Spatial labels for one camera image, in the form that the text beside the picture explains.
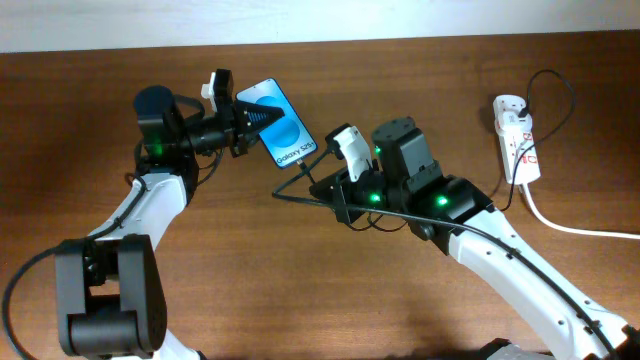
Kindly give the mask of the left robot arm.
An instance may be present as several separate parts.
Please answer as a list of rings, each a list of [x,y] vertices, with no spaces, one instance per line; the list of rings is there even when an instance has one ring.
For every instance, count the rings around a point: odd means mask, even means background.
[[[234,100],[228,86],[202,103],[161,85],[133,106],[143,134],[134,150],[131,190],[100,227],[55,252],[59,343],[87,359],[201,359],[167,328],[167,305],[154,251],[201,181],[197,156],[246,153],[283,117],[278,107]]]

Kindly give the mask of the blue screen smartphone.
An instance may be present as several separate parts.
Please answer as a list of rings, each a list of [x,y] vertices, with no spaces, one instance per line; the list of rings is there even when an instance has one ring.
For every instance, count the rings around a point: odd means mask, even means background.
[[[284,116],[260,133],[266,150],[278,168],[289,167],[317,151],[316,141],[274,78],[238,92],[236,99],[283,110]]]

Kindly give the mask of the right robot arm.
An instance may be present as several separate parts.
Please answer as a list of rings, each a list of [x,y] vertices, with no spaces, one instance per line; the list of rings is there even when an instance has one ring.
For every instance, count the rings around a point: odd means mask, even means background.
[[[370,141],[345,123],[325,141],[346,165],[309,191],[338,221],[365,212],[405,219],[498,293],[556,359],[638,358],[638,329],[569,282],[469,180],[444,175],[412,118],[380,125]]]

